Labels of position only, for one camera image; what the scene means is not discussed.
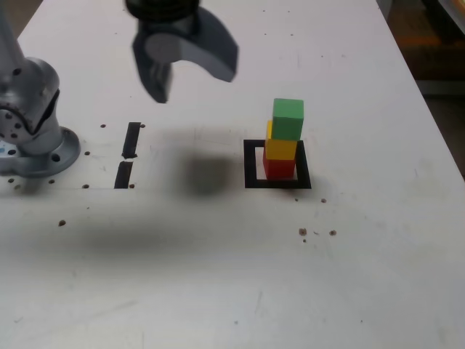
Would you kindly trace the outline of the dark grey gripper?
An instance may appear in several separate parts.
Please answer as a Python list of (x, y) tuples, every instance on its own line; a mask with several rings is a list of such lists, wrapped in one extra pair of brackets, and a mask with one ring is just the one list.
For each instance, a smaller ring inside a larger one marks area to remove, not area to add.
[(203, 7), (176, 20), (137, 16), (132, 49), (139, 79), (157, 102), (167, 103), (171, 89), (171, 63), (188, 61), (211, 76), (231, 82), (236, 75), (239, 48), (223, 23)]

